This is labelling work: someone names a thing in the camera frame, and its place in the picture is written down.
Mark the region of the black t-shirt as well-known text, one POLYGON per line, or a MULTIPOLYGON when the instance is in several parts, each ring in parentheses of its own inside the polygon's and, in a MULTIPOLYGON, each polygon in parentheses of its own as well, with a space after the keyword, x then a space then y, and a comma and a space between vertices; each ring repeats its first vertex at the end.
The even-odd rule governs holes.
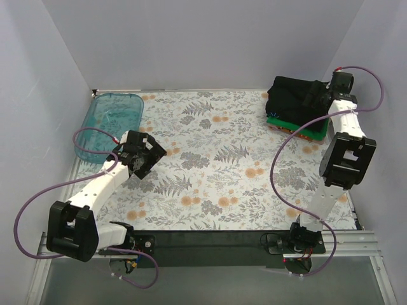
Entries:
POLYGON ((275 77, 272 87, 267 91, 266 120, 273 116, 282 121, 302 126, 325 116, 328 113, 327 107, 302 105, 312 82, 284 76, 275 77))

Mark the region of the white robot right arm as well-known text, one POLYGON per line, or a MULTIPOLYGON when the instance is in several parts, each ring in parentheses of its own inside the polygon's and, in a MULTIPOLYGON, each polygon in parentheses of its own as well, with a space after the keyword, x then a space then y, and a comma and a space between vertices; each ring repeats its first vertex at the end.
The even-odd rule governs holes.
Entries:
POLYGON ((297 253, 311 252, 322 244, 322 221, 326 220, 339 198, 361 183, 376 149, 376 141, 367 138, 357 113, 357 99, 352 95, 351 73, 334 71, 326 100, 334 137, 320 163, 321 181, 302 213, 290 227, 287 243, 297 253))

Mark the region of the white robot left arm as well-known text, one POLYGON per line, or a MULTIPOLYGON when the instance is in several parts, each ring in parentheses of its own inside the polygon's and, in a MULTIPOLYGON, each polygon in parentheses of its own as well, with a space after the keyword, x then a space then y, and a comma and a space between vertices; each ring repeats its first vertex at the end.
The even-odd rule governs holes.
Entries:
POLYGON ((47 249, 82 262, 112 246, 129 254, 135 248, 132 226, 124 222, 100 225, 98 213, 118 187, 131 176, 145 178, 166 153, 152 135, 126 131, 88 184, 67 201, 56 201, 50 207, 47 249))

